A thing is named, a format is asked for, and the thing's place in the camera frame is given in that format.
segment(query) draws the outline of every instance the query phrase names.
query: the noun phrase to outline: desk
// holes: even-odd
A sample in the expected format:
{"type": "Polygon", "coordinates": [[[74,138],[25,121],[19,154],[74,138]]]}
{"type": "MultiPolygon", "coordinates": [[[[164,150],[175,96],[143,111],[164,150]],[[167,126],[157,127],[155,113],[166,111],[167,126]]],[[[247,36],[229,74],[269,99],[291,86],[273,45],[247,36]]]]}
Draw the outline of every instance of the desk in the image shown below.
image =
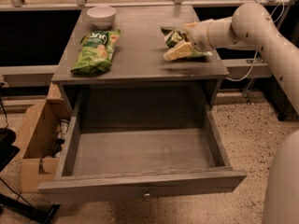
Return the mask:
{"type": "Polygon", "coordinates": [[[206,58],[166,62],[161,26],[197,21],[189,6],[118,7],[110,70],[73,76],[80,39],[94,30],[82,10],[53,77],[79,90],[56,177],[39,190],[55,203],[232,191],[246,172],[230,165],[210,108],[226,68],[206,58]]]}

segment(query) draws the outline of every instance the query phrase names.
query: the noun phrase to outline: yellow and green snack bag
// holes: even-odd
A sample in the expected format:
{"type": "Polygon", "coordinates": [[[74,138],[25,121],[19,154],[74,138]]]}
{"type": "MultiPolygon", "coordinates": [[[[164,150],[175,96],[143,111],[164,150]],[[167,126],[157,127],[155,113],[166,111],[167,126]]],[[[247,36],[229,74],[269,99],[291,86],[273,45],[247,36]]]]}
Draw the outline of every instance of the yellow and green snack bag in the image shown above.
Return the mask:
{"type": "Polygon", "coordinates": [[[115,44],[121,31],[93,31],[83,37],[83,48],[71,69],[74,75],[96,75],[106,72],[112,65],[115,44]]]}

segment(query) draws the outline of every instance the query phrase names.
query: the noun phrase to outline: floor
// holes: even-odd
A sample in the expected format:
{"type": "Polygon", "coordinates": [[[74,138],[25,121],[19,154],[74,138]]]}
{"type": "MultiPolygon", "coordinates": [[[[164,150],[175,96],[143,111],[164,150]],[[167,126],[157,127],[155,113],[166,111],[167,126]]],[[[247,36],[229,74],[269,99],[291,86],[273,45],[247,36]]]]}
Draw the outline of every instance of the floor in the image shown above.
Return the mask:
{"type": "MultiPolygon", "coordinates": [[[[212,113],[234,169],[247,171],[247,178],[232,193],[170,197],[128,202],[101,202],[62,205],[52,223],[261,223],[263,198],[271,160],[281,142],[299,129],[297,118],[278,121],[276,111],[260,91],[250,94],[247,105],[240,92],[219,93],[212,113]]],[[[8,114],[9,127],[18,133],[22,114],[8,114]]],[[[5,126],[0,116],[0,127],[5,126]]],[[[0,176],[19,190],[20,161],[11,162],[0,176]]],[[[0,182],[0,193],[17,198],[0,182]]],[[[51,203],[39,193],[22,196],[40,209],[51,203]]],[[[34,223],[7,209],[2,224],[34,223]]]]}

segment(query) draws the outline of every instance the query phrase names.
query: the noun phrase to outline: bowl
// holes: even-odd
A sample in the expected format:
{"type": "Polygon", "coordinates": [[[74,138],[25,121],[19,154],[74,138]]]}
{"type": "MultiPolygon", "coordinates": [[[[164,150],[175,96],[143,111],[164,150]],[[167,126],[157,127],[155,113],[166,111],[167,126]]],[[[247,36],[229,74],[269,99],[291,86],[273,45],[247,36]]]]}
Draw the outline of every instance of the bowl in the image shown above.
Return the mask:
{"type": "Polygon", "coordinates": [[[116,9],[109,6],[93,7],[87,11],[87,15],[97,28],[107,29],[113,24],[116,9]]]}

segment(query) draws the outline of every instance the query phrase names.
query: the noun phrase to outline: black cable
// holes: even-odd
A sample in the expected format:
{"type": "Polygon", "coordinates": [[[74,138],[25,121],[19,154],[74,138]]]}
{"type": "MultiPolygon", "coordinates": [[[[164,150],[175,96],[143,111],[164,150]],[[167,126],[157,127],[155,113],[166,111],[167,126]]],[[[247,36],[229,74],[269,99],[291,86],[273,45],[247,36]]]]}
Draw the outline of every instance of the black cable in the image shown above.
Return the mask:
{"type": "Polygon", "coordinates": [[[21,198],[21,199],[22,199],[23,201],[25,201],[28,205],[30,205],[32,208],[34,208],[31,204],[29,204],[29,202],[28,202],[26,199],[24,199],[24,198],[21,196],[20,193],[18,193],[17,191],[13,190],[13,189],[9,186],[9,184],[6,183],[5,180],[3,180],[1,177],[0,177],[0,180],[4,183],[5,186],[7,186],[7,188],[8,188],[10,191],[12,191],[14,194],[16,194],[16,195],[18,196],[17,200],[18,200],[19,198],[21,198]]]}
{"type": "Polygon", "coordinates": [[[3,110],[3,114],[5,115],[5,118],[6,118],[6,123],[7,123],[7,126],[5,128],[8,127],[8,120],[7,120],[7,112],[3,106],[3,102],[2,102],[2,96],[1,96],[1,88],[4,86],[4,83],[0,83],[0,108],[2,108],[3,110]]]}

